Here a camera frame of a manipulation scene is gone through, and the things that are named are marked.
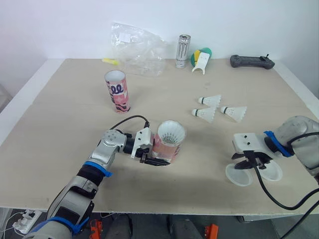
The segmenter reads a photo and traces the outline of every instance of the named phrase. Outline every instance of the game controller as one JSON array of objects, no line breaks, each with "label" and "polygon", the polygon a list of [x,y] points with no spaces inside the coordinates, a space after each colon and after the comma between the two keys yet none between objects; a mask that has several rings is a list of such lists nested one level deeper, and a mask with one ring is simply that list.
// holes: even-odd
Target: game controller
[{"label": "game controller", "polygon": [[268,58],[268,55],[269,54],[267,54],[267,56],[260,57],[232,55],[230,57],[230,64],[232,67],[257,66],[264,67],[265,69],[269,70],[274,67],[275,63]]}]

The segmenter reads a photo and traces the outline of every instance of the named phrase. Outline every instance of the plastic bag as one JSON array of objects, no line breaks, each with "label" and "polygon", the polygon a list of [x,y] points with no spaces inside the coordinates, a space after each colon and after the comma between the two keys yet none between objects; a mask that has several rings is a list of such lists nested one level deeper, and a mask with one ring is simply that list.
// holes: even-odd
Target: plastic bag
[{"label": "plastic bag", "polygon": [[124,71],[143,76],[158,76],[165,68],[167,44],[157,35],[138,27],[114,23],[111,44]]}]

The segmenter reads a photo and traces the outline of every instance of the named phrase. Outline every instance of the electrical outlet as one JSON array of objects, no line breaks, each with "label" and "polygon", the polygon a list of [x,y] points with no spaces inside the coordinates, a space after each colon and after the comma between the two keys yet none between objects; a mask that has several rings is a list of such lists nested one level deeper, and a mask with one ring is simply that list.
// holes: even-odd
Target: electrical outlet
[{"label": "electrical outlet", "polygon": [[22,215],[22,219],[19,219],[17,222],[13,223],[12,226],[21,233],[27,234],[41,214],[41,211],[27,209]]}]

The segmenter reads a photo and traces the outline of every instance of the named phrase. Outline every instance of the cable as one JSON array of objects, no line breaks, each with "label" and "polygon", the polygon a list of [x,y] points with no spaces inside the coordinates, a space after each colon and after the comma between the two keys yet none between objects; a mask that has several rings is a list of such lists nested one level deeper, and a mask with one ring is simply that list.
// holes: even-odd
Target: cable
[{"label": "cable", "polygon": [[101,217],[101,218],[108,218],[108,217],[110,217],[110,216],[113,215],[113,214],[115,214],[115,213],[110,213],[110,214],[108,214],[108,215],[102,217],[102,213],[100,213],[100,217]]},{"label": "cable", "polygon": [[118,122],[116,125],[114,125],[114,126],[113,126],[112,128],[110,128],[110,129],[114,129],[114,128],[116,128],[117,126],[119,126],[120,124],[124,123],[125,121],[128,121],[128,120],[133,119],[133,118],[142,118],[142,119],[144,119],[144,120],[145,120],[145,125],[146,125],[146,126],[144,126],[144,127],[148,127],[148,126],[150,125],[149,121],[148,121],[144,116],[139,116],[139,115],[137,115],[137,116],[128,117],[128,118],[126,118],[126,119],[124,119],[124,120]]},{"label": "cable", "polygon": [[7,221],[5,222],[5,225],[4,225],[3,239],[5,239],[5,231],[13,228],[13,227],[12,227],[12,228],[6,229],[6,226],[7,226],[7,224],[8,224],[8,221],[9,221],[13,216],[15,216],[15,215],[17,215],[17,214],[23,214],[23,213],[24,213],[24,212],[15,213],[15,214],[11,215],[11,216],[7,219]]},{"label": "cable", "polygon": [[307,195],[305,195],[304,198],[302,198],[302,199],[300,200],[300,202],[298,202],[298,203],[297,203],[296,205],[294,205],[293,207],[285,206],[285,205],[281,204],[280,202],[278,202],[278,201],[268,192],[268,190],[267,190],[267,188],[266,188],[266,186],[265,186],[265,184],[264,184],[264,182],[263,182],[263,180],[262,180],[262,178],[261,178],[261,176],[260,176],[259,170],[257,169],[256,166],[254,166],[254,169],[255,169],[255,171],[256,171],[256,174],[257,174],[259,183],[260,183],[262,189],[264,190],[264,192],[267,194],[267,196],[268,196],[275,204],[277,204],[279,207],[281,207],[281,208],[283,208],[283,209],[286,209],[286,210],[296,210],[296,209],[299,208],[302,204],[304,204],[305,201],[306,201],[309,197],[311,197],[313,194],[319,192],[319,188],[314,189],[314,190],[312,190],[311,192],[309,192]]},{"label": "cable", "polygon": [[5,230],[1,230],[0,232],[3,233],[3,232],[8,231],[8,230],[10,230],[10,229],[12,229],[12,228],[8,228],[8,229],[5,229]]},{"label": "cable", "polygon": [[14,228],[14,232],[17,233],[17,234],[20,235],[20,236],[23,236],[23,237],[25,236],[24,234],[18,233],[15,228]]},{"label": "cable", "polygon": [[308,137],[308,136],[312,136],[312,135],[319,135],[319,132],[312,132],[312,133],[305,133],[305,134],[302,134],[302,135],[299,135],[297,137],[294,137],[293,139],[289,140],[287,142],[287,145],[289,147],[291,147],[291,144],[296,141],[297,139],[300,139],[300,138],[304,138],[304,137]]},{"label": "cable", "polygon": [[294,224],[292,228],[290,228],[289,231],[287,231],[280,239],[286,238],[290,233],[292,233],[297,226],[299,226],[305,219],[306,217],[319,205],[319,201],[317,201],[309,210],[299,219],[299,221]]}]

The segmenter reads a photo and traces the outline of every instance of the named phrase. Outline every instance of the pink patterned cup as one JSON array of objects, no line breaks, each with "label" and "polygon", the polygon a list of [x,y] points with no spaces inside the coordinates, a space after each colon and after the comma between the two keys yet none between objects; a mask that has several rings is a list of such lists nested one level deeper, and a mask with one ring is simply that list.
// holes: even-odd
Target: pink patterned cup
[{"label": "pink patterned cup", "polygon": [[186,130],[180,123],[172,120],[164,121],[159,125],[154,137],[152,157],[173,163],[185,137]]},{"label": "pink patterned cup", "polygon": [[126,113],[130,110],[128,86],[123,71],[109,71],[104,76],[111,100],[115,105],[115,112]]}]

